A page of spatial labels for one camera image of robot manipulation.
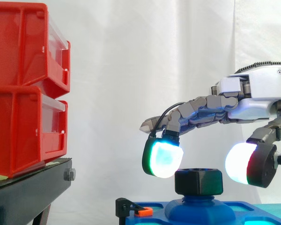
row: red storage bin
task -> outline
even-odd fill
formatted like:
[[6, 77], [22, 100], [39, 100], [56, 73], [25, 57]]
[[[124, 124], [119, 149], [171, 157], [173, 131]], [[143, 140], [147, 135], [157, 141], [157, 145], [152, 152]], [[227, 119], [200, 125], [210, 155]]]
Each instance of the red storage bin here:
[[67, 103], [34, 86], [0, 86], [0, 175], [14, 177], [67, 153]]
[[0, 2], [0, 85], [35, 85], [51, 98], [70, 91], [70, 43], [45, 4]]

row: white curtain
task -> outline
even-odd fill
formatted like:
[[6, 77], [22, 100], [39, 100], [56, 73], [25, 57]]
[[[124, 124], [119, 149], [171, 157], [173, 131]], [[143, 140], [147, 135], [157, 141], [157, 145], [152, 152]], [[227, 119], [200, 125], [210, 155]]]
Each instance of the white curtain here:
[[[244, 67], [256, 61], [281, 61], [281, 0], [236, 0], [235, 64]], [[242, 125], [244, 139], [267, 122]], [[281, 152], [281, 142], [277, 144]], [[271, 185], [258, 188], [262, 203], [281, 203], [281, 166]]]
[[[44, 0], [71, 42], [68, 154], [76, 180], [51, 207], [49, 225], [117, 224], [115, 200], [181, 198], [174, 179], [146, 175], [141, 123], [209, 94], [235, 72], [233, 0]], [[218, 168], [217, 199], [259, 203], [255, 187], [228, 178], [224, 160], [243, 141], [238, 124], [181, 137], [183, 168]]]

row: metal bolt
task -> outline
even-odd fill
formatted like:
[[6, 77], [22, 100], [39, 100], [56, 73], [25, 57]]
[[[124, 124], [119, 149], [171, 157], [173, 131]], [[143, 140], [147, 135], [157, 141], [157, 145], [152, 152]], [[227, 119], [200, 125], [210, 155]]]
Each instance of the metal bolt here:
[[75, 169], [73, 169], [73, 168], [65, 169], [64, 180], [73, 181], [73, 180], [75, 180], [75, 177], [76, 177], [76, 170]]

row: black clamp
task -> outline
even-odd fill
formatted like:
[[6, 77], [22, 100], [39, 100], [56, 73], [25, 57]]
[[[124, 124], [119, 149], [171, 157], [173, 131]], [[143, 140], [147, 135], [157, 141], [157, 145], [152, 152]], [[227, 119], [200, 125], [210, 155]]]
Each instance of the black clamp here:
[[116, 216], [119, 218], [119, 225], [126, 224], [126, 217], [130, 216], [130, 211], [138, 212], [141, 210], [146, 209], [126, 198], [116, 200]]

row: black cable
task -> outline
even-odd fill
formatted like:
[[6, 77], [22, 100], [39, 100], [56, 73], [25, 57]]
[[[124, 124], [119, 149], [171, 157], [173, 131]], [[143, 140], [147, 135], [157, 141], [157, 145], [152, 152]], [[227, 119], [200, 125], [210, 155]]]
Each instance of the black cable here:
[[167, 108], [166, 111], [163, 112], [163, 114], [159, 117], [159, 120], [157, 121], [157, 123], [155, 124], [152, 132], [149, 134], [149, 137], [156, 137], [156, 129], [158, 128], [159, 124], [161, 123], [161, 121], [163, 120], [163, 118], [165, 117], [165, 115], [170, 111], [172, 110], [173, 108], [179, 106], [179, 105], [182, 105], [184, 104], [185, 102], [179, 102], [179, 103], [176, 103], [174, 105], [172, 105], [171, 107]]

